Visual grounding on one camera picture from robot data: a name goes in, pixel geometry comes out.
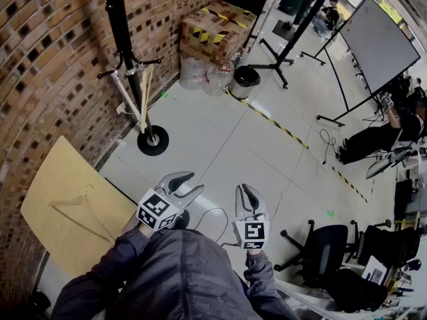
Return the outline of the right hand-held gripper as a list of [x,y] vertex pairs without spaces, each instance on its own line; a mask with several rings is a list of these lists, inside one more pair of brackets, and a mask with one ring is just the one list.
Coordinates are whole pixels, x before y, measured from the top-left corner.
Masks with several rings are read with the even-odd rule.
[[[254,215],[243,217],[247,213],[244,192],[248,197]],[[270,232],[266,200],[255,188],[244,184],[236,187],[235,195],[236,217],[243,217],[233,222],[234,233],[240,249],[263,249]]]

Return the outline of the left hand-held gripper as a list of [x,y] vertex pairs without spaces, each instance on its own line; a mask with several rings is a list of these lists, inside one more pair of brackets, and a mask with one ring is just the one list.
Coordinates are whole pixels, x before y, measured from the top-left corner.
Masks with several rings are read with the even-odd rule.
[[173,193],[195,175],[191,171],[180,171],[166,175],[155,189],[149,189],[137,206],[136,217],[153,231],[171,227],[177,218],[204,189],[198,185],[183,195]]

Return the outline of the wooden hanger with metal hook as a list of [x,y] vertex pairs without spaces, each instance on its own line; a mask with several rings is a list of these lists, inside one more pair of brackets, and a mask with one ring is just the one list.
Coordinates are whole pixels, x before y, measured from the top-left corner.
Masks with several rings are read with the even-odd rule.
[[95,214],[91,202],[87,196],[87,189],[93,189],[92,184],[86,186],[85,194],[68,201],[51,201],[49,206],[64,216],[70,222],[78,225],[90,234],[114,244],[115,239],[107,230],[107,227]]

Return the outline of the black coat rack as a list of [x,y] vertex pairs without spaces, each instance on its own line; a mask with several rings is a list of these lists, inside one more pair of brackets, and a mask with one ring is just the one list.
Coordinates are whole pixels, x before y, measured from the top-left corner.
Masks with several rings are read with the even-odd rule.
[[[113,38],[119,55],[119,64],[115,69],[98,74],[97,78],[101,79],[103,77],[111,77],[113,71],[117,70],[125,90],[131,97],[131,100],[135,103],[138,111],[141,113],[140,85],[143,70],[148,64],[160,64],[161,59],[154,59],[150,61],[138,60],[134,55],[131,44],[131,35],[125,11],[125,1],[105,0],[105,3],[105,10],[107,11]],[[147,128],[145,129],[145,133],[141,133],[140,122],[137,121],[137,123],[139,124],[139,134],[137,136],[137,146],[139,150],[150,157],[155,157],[164,153],[169,145],[169,135],[167,131],[158,125],[152,125],[148,112]]]

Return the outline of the person's left forearm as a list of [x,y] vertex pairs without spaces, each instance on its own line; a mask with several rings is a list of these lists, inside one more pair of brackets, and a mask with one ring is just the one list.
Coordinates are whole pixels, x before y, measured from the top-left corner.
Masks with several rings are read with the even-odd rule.
[[108,308],[153,234],[141,224],[119,236],[99,263],[62,288],[51,320],[92,320]]

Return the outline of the person's right forearm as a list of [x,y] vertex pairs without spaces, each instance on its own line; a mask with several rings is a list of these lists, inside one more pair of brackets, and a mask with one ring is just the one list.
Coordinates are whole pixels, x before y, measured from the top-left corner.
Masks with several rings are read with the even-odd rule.
[[262,250],[248,250],[244,277],[250,283],[246,296],[250,301],[280,299],[275,286],[273,266]]

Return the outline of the silver metal hanger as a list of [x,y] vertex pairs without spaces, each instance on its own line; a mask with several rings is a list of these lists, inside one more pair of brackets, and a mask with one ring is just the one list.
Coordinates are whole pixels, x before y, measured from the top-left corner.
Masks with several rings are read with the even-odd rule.
[[131,108],[131,111],[134,114],[135,118],[137,119],[138,122],[140,122],[141,121],[141,113],[138,111],[135,103],[131,100],[131,97],[129,96],[129,94],[125,90],[125,87],[119,78],[119,73],[117,70],[113,71],[113,73],[111,74],[111,78],[113,79],[114,83],[117,85],[122,97],[124,98],[124,101]]

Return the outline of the black office chair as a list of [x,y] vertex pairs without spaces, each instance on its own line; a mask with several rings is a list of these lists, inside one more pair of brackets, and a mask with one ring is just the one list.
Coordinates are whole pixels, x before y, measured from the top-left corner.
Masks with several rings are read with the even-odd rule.
[[280,272],[292,265],[299,265],[298,275],[305,282],[315,281],[328,273],[337,271],[343,263],[344,255],[349,252],[346,225],[328,225],[316,229],[314,220],[310,225],[306,242],[302,245],[284,229],[280,235],[288,240],[299,253],[282,265],[274,265],[274,271]]
[[373,256],[386,268],[401,268],[417,255],[423,230],[409,227],[399,231],[388,231],[369,225],[365,231],[355,226],[354,243],[346,245],[348,257],[345,263],[356,259],[359,265],[366,266]]

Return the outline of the person's torso in dark jacket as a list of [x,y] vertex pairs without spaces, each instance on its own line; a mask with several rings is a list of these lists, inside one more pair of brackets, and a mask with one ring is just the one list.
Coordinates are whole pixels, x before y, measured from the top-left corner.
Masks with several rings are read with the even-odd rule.
[[154,233],[131,268],[108,320],[299,320],[280,299],[250,301],[250,283],[226,250],[197,231]]

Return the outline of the clear plastic water jug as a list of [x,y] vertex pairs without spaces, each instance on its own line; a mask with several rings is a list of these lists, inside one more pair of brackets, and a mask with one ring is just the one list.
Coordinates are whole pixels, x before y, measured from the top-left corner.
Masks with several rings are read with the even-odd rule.
[[181,55],[179,84],[187,90],[201,89],[205,84],[206,63],[201,59]]
[[222,68],[209,66],[205,72],[203,90],[211,97],[224,94],[234,76],[234,64],[229,61]]

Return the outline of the silver trash can black liner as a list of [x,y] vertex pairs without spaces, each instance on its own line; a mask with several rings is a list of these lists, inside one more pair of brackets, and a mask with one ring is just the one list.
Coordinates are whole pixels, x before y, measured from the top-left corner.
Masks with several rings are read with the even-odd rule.
[[233,97],[242,100],[248,98],[252,89],[259,84],[258,72],[249,66],[242,65],[235,70],[229,91]]

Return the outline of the cardboard box with striped tape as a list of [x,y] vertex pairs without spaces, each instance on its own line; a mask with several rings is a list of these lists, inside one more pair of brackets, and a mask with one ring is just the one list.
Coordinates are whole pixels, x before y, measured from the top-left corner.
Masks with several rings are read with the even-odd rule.
[[246,9],[214,1],[183,20],[179,49],[221,68],[242,48],[256,19]]

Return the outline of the black pole stand with plate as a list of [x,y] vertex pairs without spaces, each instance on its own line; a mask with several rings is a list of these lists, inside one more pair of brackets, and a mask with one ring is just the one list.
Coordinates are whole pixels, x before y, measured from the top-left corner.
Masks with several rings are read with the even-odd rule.
[[284,23],[293,23],[294,22],[294,19],[297,17],[297,21],[295,22],[295,24],[294,24],[294,28],[296,29],[296,28],[298,28],[298,26],[299,26],[299,24],[300,24],[300,22],[302,21],[302,19],[308,14],[308,10],[311,8],[311,6],[312,6],[312,4],[313,4],[313,2],[314,2],[314,0],[310,3],[310,6],[308,7],[308,10],[307,11],[304,11],[303,10],[303,6],[304,6],[304,3],[305,3],[306,1],[304,1],[303,2],[303,4],[302,4],[302,6],[300,7],[300,10],[298,11],[298,13],[296,14],[296,16],[289,16],[289,15],[287,15],[287,14],[285,14],[285,15],[287,15],[288,17],[293,17],[293,19],[286,19],[286,20],[279,20],[278,22],[277,22],[277,24],[276,24],[276,26],[275,26],[275,28],[274,28],[274,33],[276,34],[276,35],[279,35],[280,37],[282,37],[283,39],[285,39],[286,40],[286,33],[287,33],[287,31],[288,31],[288,28],[287,27],[284,27],[283,26],[283,24]]

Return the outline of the black tripod stand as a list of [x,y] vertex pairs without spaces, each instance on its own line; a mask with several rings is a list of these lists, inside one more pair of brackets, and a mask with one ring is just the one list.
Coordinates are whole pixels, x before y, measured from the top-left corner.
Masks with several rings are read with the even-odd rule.
[[[308,7],[310,6],[310,3],[313,0],[306,0],[303,6],[303,10],[307,11]],[[294,64],[293,59],[287,59],[286,57],[290,53],[290,51],[294,48],[295,44],[298,42],[299,38],[302,36],[303,32],[306,30],[306,28],[309,26],[311,20],[316,16],[316,13],[320,10],[325,0],[316,0],[316,2],[313,4],[313,6],[308,10],[308,14],[302,19],[300,22],[298,28],[294,28],[294,24],[297,21],[297,17],[294,19],[293,23],[284,23],[283,26],[288,28],[288,31],[286,33],[286,40],[288,42],[286,43],[286,46],[284,47],[283,51],[280,54],[277,54],[271,46],[268,44],[268,42],[262,38],[260,39],[260,44],[264,44],[270,53],[275,57],[276,62],[270,63],[270,64],[249,64],[248,67],[251,67],[253,69],[271,69],[275,70],[276,73],[280,76],[280,79],[283,82],[283,88],[288,88],[288,81],[283,76],[282,70],[281,70],[281,64],[283,62],[289,63],[290,65]]]

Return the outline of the rolling whiteboard on black stand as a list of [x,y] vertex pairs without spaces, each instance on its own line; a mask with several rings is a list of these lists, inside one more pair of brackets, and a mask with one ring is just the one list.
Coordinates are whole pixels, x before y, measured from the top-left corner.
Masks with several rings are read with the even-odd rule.
[[326,62],[318,56],[322,52],[328,52],[327,46],[337,35],[342,36],[347,49],[356,60],[370,93],[367,98],[349,107],[344,92],[341,92],[346,108],[344,113],[332,119],[323,115],[316,116],[317,120],[343,127],[341,118],[376,98],[385,86],[413,66],[420,59],[420,54],[399,26],[374,0],[363,0],[316,54],[302,51],[300,57],[313,59],[321,66],[325,65]]

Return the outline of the dark green bin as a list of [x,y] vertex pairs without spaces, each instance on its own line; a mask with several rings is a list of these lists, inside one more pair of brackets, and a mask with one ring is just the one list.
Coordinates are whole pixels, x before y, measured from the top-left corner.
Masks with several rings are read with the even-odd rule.
[[304,1],[305,0],[281,0],[278,5],[278,10],[289,16],[296,16]]

